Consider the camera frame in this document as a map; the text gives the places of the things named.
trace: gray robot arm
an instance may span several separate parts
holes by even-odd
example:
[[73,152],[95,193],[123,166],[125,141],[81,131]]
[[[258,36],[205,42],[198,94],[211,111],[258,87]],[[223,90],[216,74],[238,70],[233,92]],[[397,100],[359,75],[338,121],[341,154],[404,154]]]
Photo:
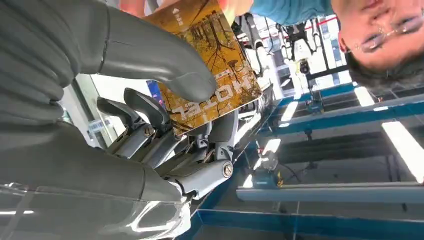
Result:
[[[13,219],[19,222],[17,231],[37,226],[40,232],[81,239],[84,233],[99,233],[99,226],[120,222],[125,214],[133,213],[137,220],[145,213],[138,203],[181,201],[178,186],[151,167],[87,146],[78,129],[57,120],[63,111],[56,102],[79,73],[156,79],[187,100],[206,100],[216,83],[187,43],[95,0],[0,0],[0,36],[0,180],[11,188],[1,186],[1,197],[7,199],[0,204],[16,203],[13,218],[26,209],[37,216]],[[14,188],[16,183],[24,187]],[[99,196],[104,203],[86,204]],[[110,198],[130,208],[110,212],[110,218],[93,217],[103,221],[96,226],[78,222],[92,209],[102,210],[93,216],[114,210]],[[57,205],[69,207],[49,211]],[[178,209],[170,204],[166,212]],[[61,222],[64,216],[70,219]],[[60,232],[63,226],[75,231]],[[107,233],[122,233],[119,227]],[[132,229],[129,239],[139,239],[143,230],[130,223],[121,227]],[[7,227],[0,238],[9,239],[14,230]]]

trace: yellow book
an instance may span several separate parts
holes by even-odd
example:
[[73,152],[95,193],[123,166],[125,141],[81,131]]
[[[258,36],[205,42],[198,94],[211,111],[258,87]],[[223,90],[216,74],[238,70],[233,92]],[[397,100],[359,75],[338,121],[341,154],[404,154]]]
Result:
[[184,100],[159,83],[175,134],[182,135],[261,96],[253,70],[216,0],[180,0],[144,20],[193,46],[217,82],[215,94],[200,103]]

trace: clear plastic cover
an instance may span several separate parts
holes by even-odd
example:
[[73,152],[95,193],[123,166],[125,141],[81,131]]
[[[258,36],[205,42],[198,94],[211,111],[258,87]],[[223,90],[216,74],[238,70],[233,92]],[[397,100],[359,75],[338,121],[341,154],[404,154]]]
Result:
[[156,240],[190,228],[190,202],[0,184],[0,239]]

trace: black hair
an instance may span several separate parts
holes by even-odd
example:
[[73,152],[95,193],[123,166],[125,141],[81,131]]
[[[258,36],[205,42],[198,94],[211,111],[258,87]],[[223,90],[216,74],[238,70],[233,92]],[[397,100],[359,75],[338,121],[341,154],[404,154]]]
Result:
[[386,90],[396,85],[407,88],[424,83],[423,52],[385,70],[373,70],[361,65],[351,52],[346,53],[345,57],[352,81],[370,90]]

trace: person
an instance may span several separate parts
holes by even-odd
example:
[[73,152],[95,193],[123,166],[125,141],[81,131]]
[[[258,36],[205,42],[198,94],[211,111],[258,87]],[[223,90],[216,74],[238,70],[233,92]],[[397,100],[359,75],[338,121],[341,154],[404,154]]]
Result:
[[[161,8],[178,0],[164,0]],[[231,18],[246,12],[293,25],[336,14],[352,79],[369,88],[424,81],[424,0],[219,0]]]

